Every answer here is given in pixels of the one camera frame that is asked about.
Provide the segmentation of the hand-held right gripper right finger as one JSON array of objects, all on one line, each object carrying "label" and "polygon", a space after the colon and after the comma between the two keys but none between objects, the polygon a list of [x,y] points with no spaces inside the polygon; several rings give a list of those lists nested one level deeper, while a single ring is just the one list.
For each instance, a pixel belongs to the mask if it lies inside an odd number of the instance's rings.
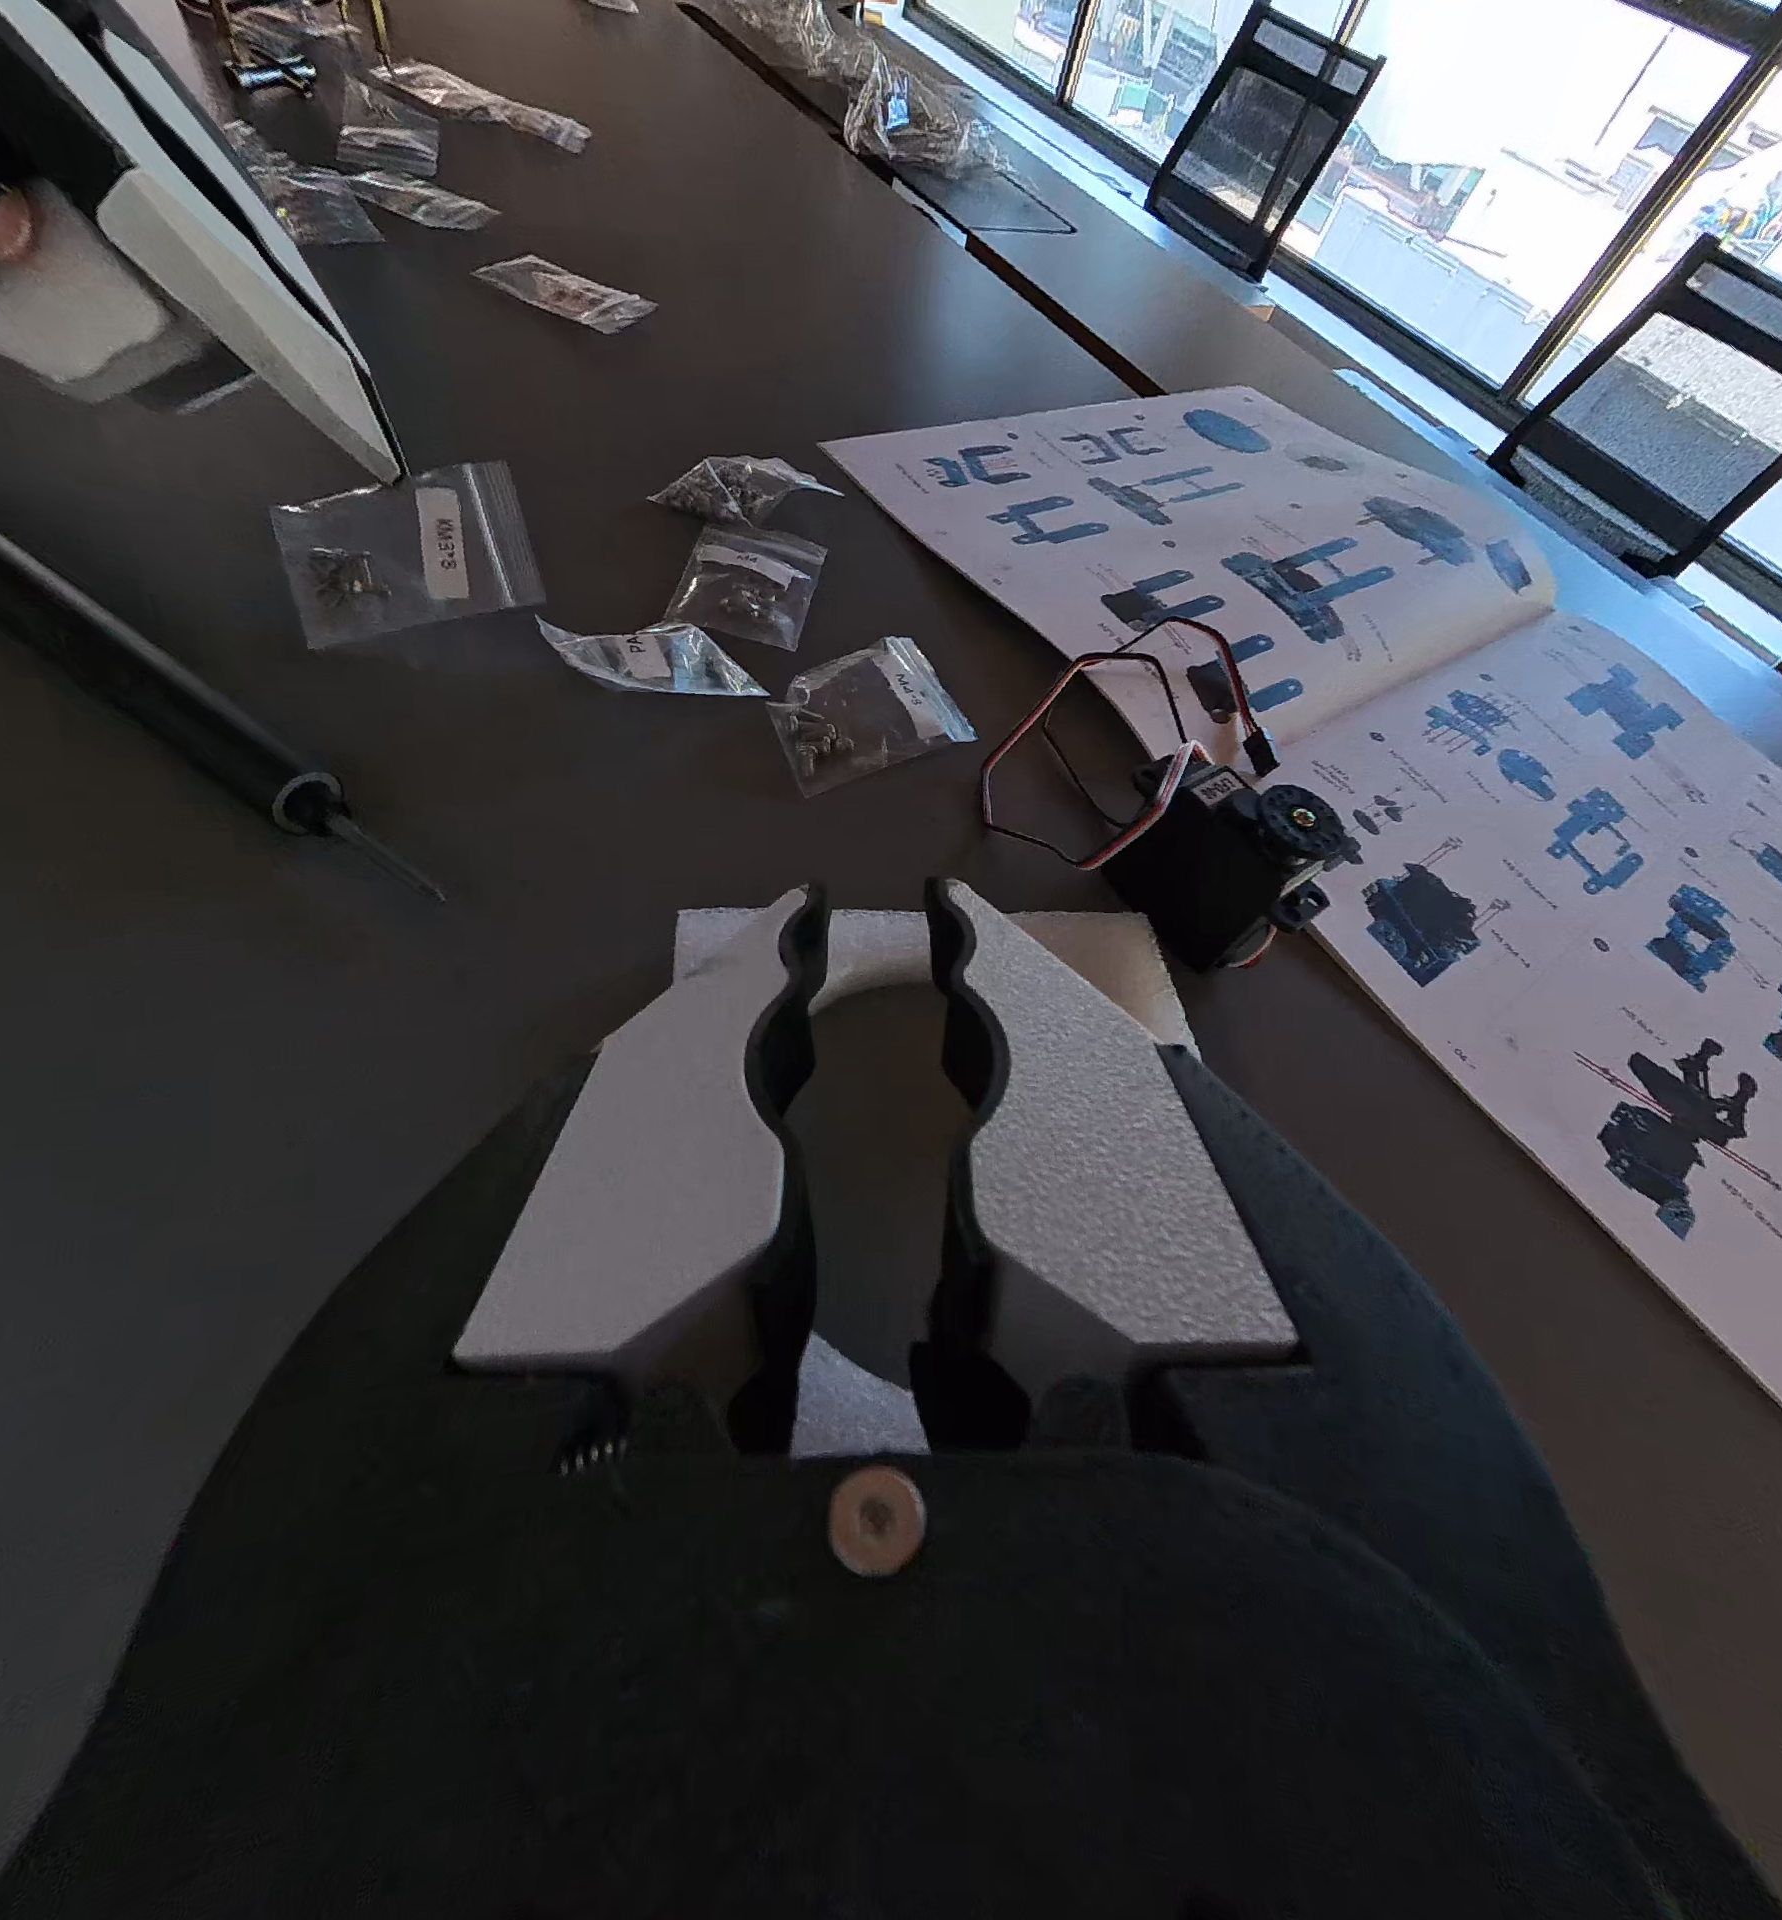
[{"label": "hand-held right gripper right finger", "polygon": [[940,1277],[911,1346],[935,1450],[1010,1450],[1053,1388],[1276,1365],[1298,1330],[1161,1044],[958,879],[927,885],[951,1150]]}]

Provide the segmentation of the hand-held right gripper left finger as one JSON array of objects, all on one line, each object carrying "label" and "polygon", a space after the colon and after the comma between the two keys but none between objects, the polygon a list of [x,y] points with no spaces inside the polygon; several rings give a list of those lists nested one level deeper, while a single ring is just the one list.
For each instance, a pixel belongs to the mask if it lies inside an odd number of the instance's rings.
[{"label": "hand-held right gripper left finger", "polygon": [[805,1162],[830,906],[791,886],[600,1044],[454,1345],[470,1374],[697,1392],[734,1445],[788,1447],[813,1330]]}]

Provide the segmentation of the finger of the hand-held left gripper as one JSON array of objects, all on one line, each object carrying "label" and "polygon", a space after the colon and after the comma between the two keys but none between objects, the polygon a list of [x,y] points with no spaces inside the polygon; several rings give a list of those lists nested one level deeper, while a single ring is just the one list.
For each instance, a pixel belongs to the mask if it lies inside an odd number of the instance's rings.
[{"label": "finger of the hand-held left gripper", "polygon": [[303,254],[233,143],[157,51],[97,5],[0,5],[129,159],[91,225],[203,322],[324,322]]},{"label": "finger of the hand-held left gripper", "polygon": [[383,482],[374,373],[209,108],[146,30],[0,30],[0,136],[28,249],[0,261],[0,360],[85,403],[201,405],[255,378]]}]

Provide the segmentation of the black servo motor with wires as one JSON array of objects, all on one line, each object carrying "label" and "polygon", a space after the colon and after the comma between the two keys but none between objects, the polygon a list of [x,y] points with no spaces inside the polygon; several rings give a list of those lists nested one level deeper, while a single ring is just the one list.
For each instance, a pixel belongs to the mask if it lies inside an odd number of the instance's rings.
[{"label": "black servo motor with wires", "polygon": [[[1149,647],[1154,637],[1168,631],[1183,631],[1209,645],[1221,679],[1212,718],[1237,727],[1242,770],[1216,760],[1209,746],[1184,729],[1167,661]],[[1072,684],[1110,666],[1138,666],[1154,675],[1176,744],[1136,771],[1140,802],[1130,815],[1117,818],[1092,805],[1106,835],[1096,850],[1078,854],[1004,823],[995,780],[1007,755],[1040,735],[1072,789],[1088,799],[1088,789],[1047,724]],[[1280,934],[1315,923],[1328,907],[1321,876],[1355,858],[1355,839],[1337,807],[1306,786],[1268,783],[1277,768],[1280,755],[1258,718],[1233,641],[1204,617],[1167,611],[1136,631],[1131,642],[1078,655],[1063,667],[984,760],[977,807],[987,831],[1047,853],[1076,872],[1100,876],[1126,906],[1143,914],[1159,942],[1190,971],[1245,970]]]}]

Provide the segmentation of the black screwdriver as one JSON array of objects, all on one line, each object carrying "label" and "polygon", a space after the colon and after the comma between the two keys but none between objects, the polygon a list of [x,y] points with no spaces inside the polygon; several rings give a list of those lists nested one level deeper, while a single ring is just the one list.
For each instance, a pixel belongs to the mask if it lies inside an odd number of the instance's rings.
[{"label": "black screwdriver", "polygon": [[0,532],[0,624],[278,831],[346,844],[429,899],[444,889],[369,834],[341,780]]}]

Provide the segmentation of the dark desk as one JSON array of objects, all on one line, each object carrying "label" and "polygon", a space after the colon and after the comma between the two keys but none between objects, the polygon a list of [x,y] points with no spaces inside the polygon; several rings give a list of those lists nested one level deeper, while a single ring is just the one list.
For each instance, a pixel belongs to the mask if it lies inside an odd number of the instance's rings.
[{"label": "dark desk", "polygon": [[[474,241],[312,264],[418,466],[505,459],[546,614],[664,611],[699,453],[1119,379],[670,5],[393,5],[398,54],[587,123],[464,126]],[[264,1380],[349,1268],[670,978],[681,907],[1104,889],[953,752],[805,800],[754,703],[632,700],[527,614],[314,653],[270,507],[358,471],[265,391],[82,406],[0,363],[0,528],[346,780],[445,901],[281,835],[0,635],[0,1869]],[[1423,1273],[1782,1896],[1782,1409],[1323,950],[1189,978],[1212,1068]]]}]

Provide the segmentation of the white foam cutout piece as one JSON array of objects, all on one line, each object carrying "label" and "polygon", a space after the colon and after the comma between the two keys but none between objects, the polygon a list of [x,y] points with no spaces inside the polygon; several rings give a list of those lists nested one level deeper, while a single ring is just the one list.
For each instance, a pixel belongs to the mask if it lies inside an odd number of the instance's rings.
[{"label": "white foam cutout piece", "polygon": [[[678,914],[672,978],[712,962],[758,916],[755,907],[689,907]],[[1161,946],[1143,916],[1128,911],[1032,909],[1016,927],[1088,980],[1161,1044],[1196,1048]],[[919,909],[833,907],[825,939],[825,980],[811,1012],[854,996],[932,992],[930,929]],[[794,1457],[927,1454],[928,1441],[908,1387],[811,1335],[798,1371]]]}]

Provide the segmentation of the small clear screw bag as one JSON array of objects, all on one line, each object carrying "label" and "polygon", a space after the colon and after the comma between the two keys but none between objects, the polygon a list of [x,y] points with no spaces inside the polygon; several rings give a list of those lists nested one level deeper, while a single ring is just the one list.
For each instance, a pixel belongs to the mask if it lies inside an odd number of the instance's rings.
[{"label": "small clear screw bag", "polygon": [[828,549],[769,529],[707,523],[694,542],[664,621],[719,638],[797,650]]},{"label": "small clear screw bag", "polygon": [[613,692],[769,700],[772,694],[707,631],[660,623],[625,635],[583,635],[536,617],[546,647],[583,679]]},{"label": "small clear screw bag", "polygon": [[758,528],[797,492],[845,496],[830,482],[780,457],[709,456],[697,459],[661,490],[651,505],[705,521]]},{"label": "small clear screw bag", "polygon": [[310,650],[545,603],[504,459],[279,502],[270,521]]},{"label": "small clear screw bag", "polygon": [[909,637],[797,674],[764,711],[805,799],[977,740]]}]

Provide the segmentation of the open instruction manual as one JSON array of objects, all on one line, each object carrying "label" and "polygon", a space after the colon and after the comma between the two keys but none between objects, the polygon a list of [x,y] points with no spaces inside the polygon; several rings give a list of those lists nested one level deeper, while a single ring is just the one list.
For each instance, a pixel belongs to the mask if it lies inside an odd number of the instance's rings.
[{"label": "open instruction manual", "polygon": [[1499,496],[1253,387],[828,440],[1159,763],[1229,642],[1357,861],[1328,946],[1782,1406],[1782,770]]}]

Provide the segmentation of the crumpled clear plastic wrap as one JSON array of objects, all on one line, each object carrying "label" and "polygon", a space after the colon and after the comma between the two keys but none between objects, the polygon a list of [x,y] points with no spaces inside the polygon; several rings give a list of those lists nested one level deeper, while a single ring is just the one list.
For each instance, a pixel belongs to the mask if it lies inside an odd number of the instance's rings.
[{"label": "crumpled clear plastic wrap", "polygon": [[916,74],[873,30],[822,2],[731,2],[729,10],[811,81],[847,97],[841,137],[853,153],[948,180],[1019,170],[970,93]]}]

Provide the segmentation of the large window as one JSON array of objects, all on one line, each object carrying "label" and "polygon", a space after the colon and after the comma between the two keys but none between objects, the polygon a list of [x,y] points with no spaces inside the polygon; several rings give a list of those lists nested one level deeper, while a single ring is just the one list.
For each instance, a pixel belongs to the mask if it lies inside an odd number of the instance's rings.
[{"label": "large window", "polygon": [[[1242,2],[908,5],[1149,180]],[[1702,236],[1782,278],[1782,5],[1271,5],[1384,59],[1289,227],[1301,297],[1503,428]],[[1782,481],[1704,563],[1782,621]]]}]

